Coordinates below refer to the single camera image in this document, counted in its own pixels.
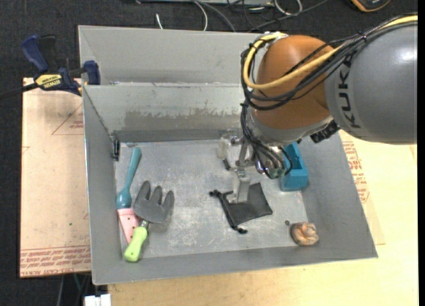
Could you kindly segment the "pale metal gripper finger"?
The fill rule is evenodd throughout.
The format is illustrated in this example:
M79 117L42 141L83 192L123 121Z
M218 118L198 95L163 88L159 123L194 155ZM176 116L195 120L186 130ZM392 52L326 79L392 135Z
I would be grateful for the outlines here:
M228 160L228 149L230 146L236 146L239 144L240 138L235 135L231 135L230 137L222 136L218 141L216 155L222 161L224 168L227 171L235 171L237 168L236 165L231 165Z
M235 179L233 184L232 203L243 203L248 200L248 192L250 188L250 177L243 169L237 169L235 172Z

